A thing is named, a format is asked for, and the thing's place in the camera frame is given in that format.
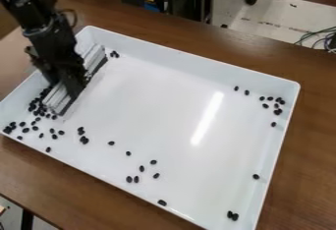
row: floor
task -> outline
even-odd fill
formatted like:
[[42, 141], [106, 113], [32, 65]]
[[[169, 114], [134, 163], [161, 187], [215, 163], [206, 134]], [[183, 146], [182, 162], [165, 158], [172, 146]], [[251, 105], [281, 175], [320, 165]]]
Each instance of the floor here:
[[[213, 0], [212, 17], [215, 26], [227, 25], [228, 29], [290, 43], [299, 40], [308, 30], [336, 26], [336, 8], [302, 0], [258, 0], [254, 6], [244, 0]], [[319, 38], [308, 40], [304, 46], [311, 47]], [[0, 217], [4, 229], [20, 230], [22, 209], [2, 198], [0, 204], [8, 208]], [[56, 228], [36, 217], [33, 230]]]

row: wire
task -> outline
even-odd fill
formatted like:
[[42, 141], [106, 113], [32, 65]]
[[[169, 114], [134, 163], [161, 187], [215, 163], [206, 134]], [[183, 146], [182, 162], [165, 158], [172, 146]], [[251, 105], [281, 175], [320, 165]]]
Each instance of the wire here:
[[77, 23], [79, 21], [79, 18], [78, 18], [77, 13], [76, 13], [76, 11], [74, 9], [62, 9], [62, 10], [59, 10], [58, 12], [61, 13], [61, 14], [71, 13], [73, 15], [73, 17], [74, 17], [74, 21], [70, 25], [70, 27], [73, 29], [77, 25]]
[[310, 38], [312, 38], [315, 35], [321, 34], [321, 33], [329, 33], [329, 32], [336, 32], [336, 27], [332, 27], [329, 29], [322, 29], [319, 31], [309, 31], [307, 33], [305, 33], [304, 35], [301, 36], [301, 38], [295, 42], [294, 44], [299, 44], [299, 45], [303, 45], [303, 41], [306, 41]]

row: equipment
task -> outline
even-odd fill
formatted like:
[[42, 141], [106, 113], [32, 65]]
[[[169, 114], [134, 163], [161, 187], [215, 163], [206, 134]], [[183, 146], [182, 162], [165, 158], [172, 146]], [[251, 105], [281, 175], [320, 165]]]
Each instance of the equipment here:
[[[32, 64], [51, 86], [65, 87], [65, 95], [70, 97], [67, 104], [74, 102], [88, 80], [84, 59], [75, 51], [77, 42], [72, 28], [66, 16], [55, 9], [56, 0], [1, 0], [1, 3], [32, 43], [26, 49]], [[62, 115], [65, 106], [57, 113]]]

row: black bean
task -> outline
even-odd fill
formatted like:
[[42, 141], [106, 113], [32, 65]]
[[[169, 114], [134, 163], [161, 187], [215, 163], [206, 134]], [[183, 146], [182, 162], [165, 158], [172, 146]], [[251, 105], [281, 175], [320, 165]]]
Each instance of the black bean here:
[[232, 215], [233, 215], [233, 212], [231, 210], [229, 210], [228, 214], [227, 214], [228, 218], [232, 218]]
[[232, 214], [231, 219], [232, 219], [233, 221], [237, 221], [238, 218], [239, 218], [239, 214], [238, 214], [238, 213], [234, 213], [234, 214]]
[[132, 183], [132, 181], [133, 181], [133, 178], [132, 178], [132, 177], [130, 177], [130, 176], [127, 176], [127, 178], [126, 178], [126, 181], [127, 181], [128, 183]]
[[83, 144], [87, 144], [87, 143], [89, 142], [89, 139], [86, 138], [86, 137], [84, 137], [84, 136], [82, 136], [82, 137], [80, 138], [80, 141], [81, 141]]
[[166, 202], [166, 201], [163, 201], [163, 200], [159, 200], [157, 203], [158, 203], [158, 204], [161, 204], [161, 205], [163, 205], [163, 206], [166, 206], [166, 205], [167, 205], [167, 202]]
[[3, 129], [3, 132], [4, 132], [4, 133], [7, 133], [7, 134], [11, 134], [11, 133], [12, 133], [12, 128], [9, 127], [9, 126], [6, 126], [6, 128]]

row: plastic tray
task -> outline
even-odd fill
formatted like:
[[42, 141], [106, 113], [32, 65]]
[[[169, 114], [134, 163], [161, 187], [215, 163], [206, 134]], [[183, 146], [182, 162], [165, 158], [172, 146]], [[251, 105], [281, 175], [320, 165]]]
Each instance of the plastic tray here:
[[[6, 136], [23, 136], [22, 144], [203, 228], [254, 229], [299, 84], [104, 29], [86, 27], [77, 39], [81, 54], [101, 44], [109, 61], [66, 116], [43, 118], [37, 132], [18, 128]], [[30, 124], [28, 104], [45, 87], [34, 72], [9, 94], [0, 103], [1, 128]], [[280, 115], [274, 114], [277, 97], [286, 101]], [[79, 141], [81, 126], [86, 145]], [[66, 134], [52, 140], [50, 128]], [[128, 183], [127, 176], [140, 181]]]

